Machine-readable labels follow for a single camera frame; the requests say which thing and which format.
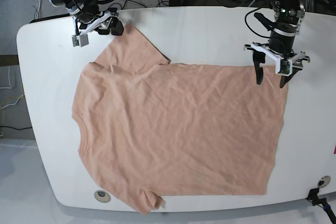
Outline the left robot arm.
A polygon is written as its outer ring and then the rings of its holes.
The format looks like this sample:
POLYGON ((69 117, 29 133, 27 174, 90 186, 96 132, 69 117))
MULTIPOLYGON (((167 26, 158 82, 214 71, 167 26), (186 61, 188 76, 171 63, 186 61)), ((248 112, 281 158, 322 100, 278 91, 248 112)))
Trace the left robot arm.
POLYGON ((246 44, 244 48, 253 52, 256 83, 258 85, 262 83, 264 70, 261 65, 266 62, 266 57, 269 57, 275 63, 275 74, 281 76, 279 86, 283 88, 303 69, 303 61, 310 62, 310 57, 304 51, 296 53, 293 50, 295 37, 299 34, 305 16, 305 7, 300 0, 269 0, 269 3, 274 11, 274 22, 259 13, 260 8, 247 13, 253 14, 270 35, 263 36, 249 25, 247 28, 258 37, 267 39, 267 42, 264 44, 252 42, 246 44))

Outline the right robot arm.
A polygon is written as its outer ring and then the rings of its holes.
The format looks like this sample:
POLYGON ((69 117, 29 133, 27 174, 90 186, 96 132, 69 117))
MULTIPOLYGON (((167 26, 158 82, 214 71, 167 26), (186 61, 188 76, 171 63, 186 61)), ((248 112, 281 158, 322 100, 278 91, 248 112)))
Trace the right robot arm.
POLYGON ((73 18, 75 34, 72 36, 75 46, 82 46, 88 33, 96 31, 100 35, 112 34, 121 36, 124 31, 118 19, 115 7, 101 11, 99 6, 112 3, 114 0, 49 0, 54 7, 65 7, 73 18))

